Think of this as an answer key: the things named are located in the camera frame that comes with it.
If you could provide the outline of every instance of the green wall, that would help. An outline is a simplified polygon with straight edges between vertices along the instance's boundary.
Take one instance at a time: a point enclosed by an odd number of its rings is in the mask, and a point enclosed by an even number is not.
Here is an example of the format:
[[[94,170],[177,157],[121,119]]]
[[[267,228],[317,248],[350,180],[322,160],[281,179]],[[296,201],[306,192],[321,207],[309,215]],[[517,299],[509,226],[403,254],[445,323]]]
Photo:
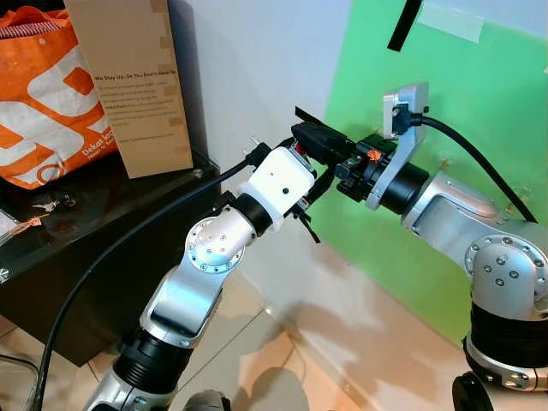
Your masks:
[[[359,140],[382,128],[383,93],[430,82],[430,116],[471,140],[546,222],[546,42],[486,22],[479,43],[415,23],[397,53],[386,48],[403,0],[355,0],[325,121]],[[429,129],[413,162],[509,203],[455,143]],[[459,343],[468,330],[469,281],[451,260],[333,187],[311,209],[313,227],[427,323]]]

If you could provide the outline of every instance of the beige floor tile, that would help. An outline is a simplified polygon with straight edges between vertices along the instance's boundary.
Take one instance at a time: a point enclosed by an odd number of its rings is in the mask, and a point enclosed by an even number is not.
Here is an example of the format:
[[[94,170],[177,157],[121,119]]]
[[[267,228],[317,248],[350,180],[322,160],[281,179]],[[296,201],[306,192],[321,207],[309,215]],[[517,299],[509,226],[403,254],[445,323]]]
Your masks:
[[[0,339],[0,353],[2,354],[23,354],[33,358],[36,363],[42,355],[43,344],[28,335],[21,329],[10,332]],[[3,411],[20,411],[21,407],[12,408],[10,398],[21,400],[24,393],[28,391],[28,384],[20,381],[20,384],[13,386],[10,381],[10,374],[0,372],[0,401],[8,404]],[[3,392],[4,387],[10,386],[8,392]],[[54,354],[51,357],[50,373],[48,384],[45,390],[44,410],[46,411],[75,411],[82,409],[89,396],[95,390],[97,380],[93,377],[88,365],[81,368],[76,367],[61,355]]]
[[[15,324],[0,315],[0,337],[15,329]]]
[[[266,313],[191,379],[170,409],[182,409],[193,393],[210,388],[222,391],[237,411],[359,410]]]
[[[200,345],[194,350],[179,385],[184,385],[235,337],[263,308],[259,292],[236,270],[224,285],[223,299]],[[116,351],[101,353],[90,361],[99,381],[116,358]]]

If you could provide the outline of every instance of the black cabinet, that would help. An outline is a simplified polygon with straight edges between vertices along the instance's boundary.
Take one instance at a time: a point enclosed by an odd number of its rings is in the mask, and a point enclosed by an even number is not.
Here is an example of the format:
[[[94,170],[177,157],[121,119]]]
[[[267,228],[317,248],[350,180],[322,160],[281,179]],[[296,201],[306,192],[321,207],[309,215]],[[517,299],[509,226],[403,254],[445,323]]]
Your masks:
[[[0,246],[0,314],[44,342],[64,298],[113,241],[182,194],[218,175],[206,159],[195,169],[127,178],[118,153],[34,191],[0,182],[0,208],[25,221],[58,208]],[[119,247],[92,275],[63,324],[56,351],[81,366],[137,324],[164,273],[179,263],[188,229],[219,194],[210,190]]]

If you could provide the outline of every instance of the tape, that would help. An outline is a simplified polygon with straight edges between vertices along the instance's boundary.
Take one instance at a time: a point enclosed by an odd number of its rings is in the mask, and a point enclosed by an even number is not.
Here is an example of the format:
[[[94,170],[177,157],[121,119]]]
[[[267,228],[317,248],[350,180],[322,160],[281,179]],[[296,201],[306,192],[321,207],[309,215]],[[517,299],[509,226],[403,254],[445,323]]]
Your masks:
[[[479,43],[484,19],[457,9],[424,2],[418,22],[454,36]]]

